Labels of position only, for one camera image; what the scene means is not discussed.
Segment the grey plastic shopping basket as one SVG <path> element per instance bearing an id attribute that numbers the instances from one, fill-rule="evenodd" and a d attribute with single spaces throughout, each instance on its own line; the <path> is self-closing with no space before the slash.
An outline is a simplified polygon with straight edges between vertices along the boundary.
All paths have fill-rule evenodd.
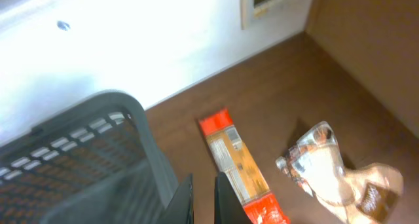
<path id="1" fill-rule="evenodd" d="M 178 188 L 132 96 L 103 92 L 1 147 L 2 223 L 156 223 Z"/>

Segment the white rice pouch right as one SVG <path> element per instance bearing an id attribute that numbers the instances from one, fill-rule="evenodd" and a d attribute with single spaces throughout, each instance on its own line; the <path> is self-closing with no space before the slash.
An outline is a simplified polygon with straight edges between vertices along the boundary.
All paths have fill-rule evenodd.
<path id="1" fill-rule="evenodd" d="M 277 158 L 276 166 L 343 223 L 385 223 L 403 194 L 403 176 L 394 167 L 372 163 L 347 168 L 325 121 Z"/>

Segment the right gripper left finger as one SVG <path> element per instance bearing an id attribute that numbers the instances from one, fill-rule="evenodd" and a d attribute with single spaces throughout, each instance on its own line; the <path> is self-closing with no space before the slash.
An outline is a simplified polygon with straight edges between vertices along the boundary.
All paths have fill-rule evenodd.
<path id="1" fill-rule="evenodd" d="M 193 224 L 193 176 L 189 174 L 179 185 L 157 224 Z"/>

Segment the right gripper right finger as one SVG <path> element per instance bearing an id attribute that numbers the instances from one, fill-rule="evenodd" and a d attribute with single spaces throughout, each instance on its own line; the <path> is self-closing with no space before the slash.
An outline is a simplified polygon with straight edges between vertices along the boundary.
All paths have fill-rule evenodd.
<path id="1" fill-rule="evenodd" d="M 252 224 L 223 172 L 215 178 L 214 209 L 215 224 Z"/>

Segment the orange spaghetti pasta packet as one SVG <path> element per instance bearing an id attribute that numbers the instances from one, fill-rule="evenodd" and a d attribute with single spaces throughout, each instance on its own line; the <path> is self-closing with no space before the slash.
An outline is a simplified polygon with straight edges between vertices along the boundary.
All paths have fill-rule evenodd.
<path id="1" fill-rule="evenodd" d="M 218 171 L 227 175 L 252 223 L 290 224 L 226 108 L 200 119 Z"/>

